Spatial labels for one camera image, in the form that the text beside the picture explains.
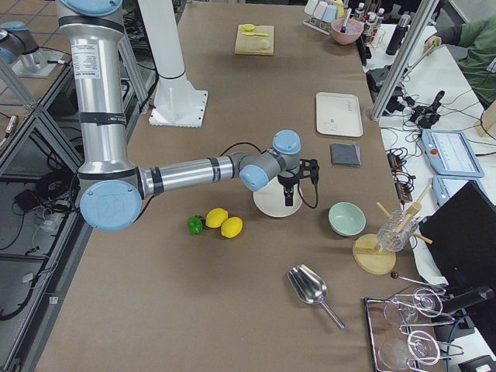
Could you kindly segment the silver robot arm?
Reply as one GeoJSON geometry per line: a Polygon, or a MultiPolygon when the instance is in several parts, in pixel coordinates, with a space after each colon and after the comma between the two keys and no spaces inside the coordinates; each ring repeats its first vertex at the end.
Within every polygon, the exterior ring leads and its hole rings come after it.
{"type": "MultiPolygon", "coordinates": [[[[150,121],[198,128],[208,94],[186,75],[174,8],[169,1],[141,1],[139,9],[157,70],[150,121]]],[[[120,1],[59,1],[59,27],[71,44],[84,163],[78,171],[80,211],[90,226],[118,231],[131,226],[152,198],[166,191],[239,178],[251,191],[277,180],[291,205],[301,179],[319,180],[316,160],[301,158],[298,134],[284,129],[257,155],[220,157],[147,169],[128,157],[127,119],[120,91],[119,44],[125,36],[120,1]]]]}

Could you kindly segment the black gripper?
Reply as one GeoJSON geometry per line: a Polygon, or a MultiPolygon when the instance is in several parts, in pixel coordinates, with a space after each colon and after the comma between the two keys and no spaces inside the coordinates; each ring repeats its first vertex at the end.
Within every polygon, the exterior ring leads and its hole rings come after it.
{"type": "Polygon", "coordinates": [[[277,176],[279,184],[284,189],[284,203],[286,206],[294,205],[294,186],[301,179],[310,178],[315,190],[318,190],[319,164],[316,159],[300,159],[299,165],[293,170],[286,170],[277,176]]]}

